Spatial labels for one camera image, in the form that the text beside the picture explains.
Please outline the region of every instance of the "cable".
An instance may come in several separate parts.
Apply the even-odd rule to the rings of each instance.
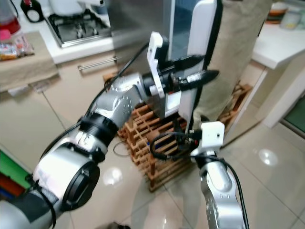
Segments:
[[[150,152],[153,155],[153,157],[157,158],[157,159],[161,159],[161,160],[167,160],[167,159],[171,159],[171,160],[178,160],[178,159],[189,159],[189,158],[207,158],[213,161],[219,161],[221,163],[223,163],[226,167],[229,167],[230,170],[233,173],[233,176],[236,180],[237,183],[237,188],[238,188],[238,194],[240,197],[240,204],[242,207],[242,213],[243,213],[243,219],[244,219],[244,224],[245,224],[245,228],[249,229],[249,222],[248,222],[248,216],[247,216],[247,212],[246,212],[246,208],[245,208],[245,204],[244,204],[244,196],[243,196],[243,191],[242,191],[242,186],[240,184],[239,178],[237,176],[237,173],[235,172],[235,170],[233,169],[233,167],[227,163],[223,158],[218,158],[216,156],[208,156],[208,155],[195,155],[195,156],[191,156],[191,155],[180,155],[180,156],[171,156],[171,155],[164,155],[164,154],[159,154],[156,153],[154,150],[154,145],[155,142],[158,141],[159,139],[163,138],[164,136],[167,135],[178,135],[178,136],[183,136],[183,137],[192,137],[192,134],[185,134],[185,133],[181,133],[181,132],[165,132],[160,134],[159,136],[157,136],[151,143],[149,146]]]
[[[115,151],[116,147],[117,147],[118,145],[122,144],[123,142],[126,142],[126,140],[120,141],[120,142],[118,142],[117,144],[115,144],[115,146],[113,147],[113,152],[114,152],[114,154],[117,155],[117,156],[120,156],[120,157],[128,157],[129,154],[123,155],[123,154],[119,154],[119,153],[117,153],[117,152]]]
[[[117,75],[115,77],[113,77],[109,83],[106,84],[106,86],[95,96],[95,98],[93,99],[93,101],[91,102],[88,110],[85,113],[84,117],[88,117],[91,113],[91,109],[93,108],[94,103],[96,102],[96,100],[101,96],[101,94],[103,94],[107,88],[109,88],[113,82],[119,78],[124,71],[140,56],[140,54],[148,47],[149,42],[146,43],[136,54],[134,57],[132,57],[121,69],[120,71],[117,73]],[[73,126],[71,126],[69,129],[65,130],[64,132],[62,132],[59,136],[57,136],[57,138],[55,138],[49,145],[48,147],[44,150],[44,152],[41,155],[41,158],[61,139],[63,138],[65,135],[67,135],[68,133],[70,133],[72,130],[74,130],[75,128],[77,128],[79,125],[81,124],[81,119],[74,124]]]
[[[14,2],[13,2],[12,0],[10,0],[10,2],[11,2],[11,4],[13,5],[13,7],[14,7],[14,9],[15,9],[15,11],[16,11],[17,18],[19,18],[18,10],[17,10],[17,8],[16,8]]]

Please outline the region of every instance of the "kitchen counter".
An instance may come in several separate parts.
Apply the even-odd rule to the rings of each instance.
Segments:
[[[252,60],[275,69],[305,52],[305,30],[283,30],[265,24],[254,46]]]
[[[24,33],[32,32],[32,31],[40,32],[55,64],[113,50],[113,42],[111,37],[103,38],[98,41],[92,41],[84,44],[78,44],[71,47],[61,48],[56,42],[46,21],[42,21],[38,23],[30,23],[25,18],[24,14],[21,14],[19,18],[19,22]]]

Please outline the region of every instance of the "cabinet handle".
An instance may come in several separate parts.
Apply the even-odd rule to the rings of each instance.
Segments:
[[[78,67],[78,70],[81,71],[81,70],[84,70],[84,69],[87,69],[87,68],[93,68],[93,67],[96,67],[96,66],[99,66],[99,65],[102,65],[102,64],[112,62],[112,61],[117,61],[118,59],[119,58],[117,58],[117,57],[112,57],[112,58],[109,58],[109,59],[104,60],[102,62],[91,63],[91,64],[88,64],[88,65],[85,65],[85,66],[77,65],[77,67]]]

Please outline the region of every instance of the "beige cloth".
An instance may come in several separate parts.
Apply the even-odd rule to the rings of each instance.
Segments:
[[[48,79],[58,74],[39,32],[25,34],[35,55],[0,62],[0,92]]]
[[[230,100],[234,86],[251,60],[252,51],[271,8],[272,0],[223,0],[224,11],[209,69],[220,75],[203,87],[194,110],[194,128],[199,128],[200,115],[214,121]]]

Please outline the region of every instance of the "gas stove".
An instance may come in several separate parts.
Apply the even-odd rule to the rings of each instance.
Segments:
[[[62,48],[111,37],[110,28],[89,9],[70,17],[52,14],[46,21]]]

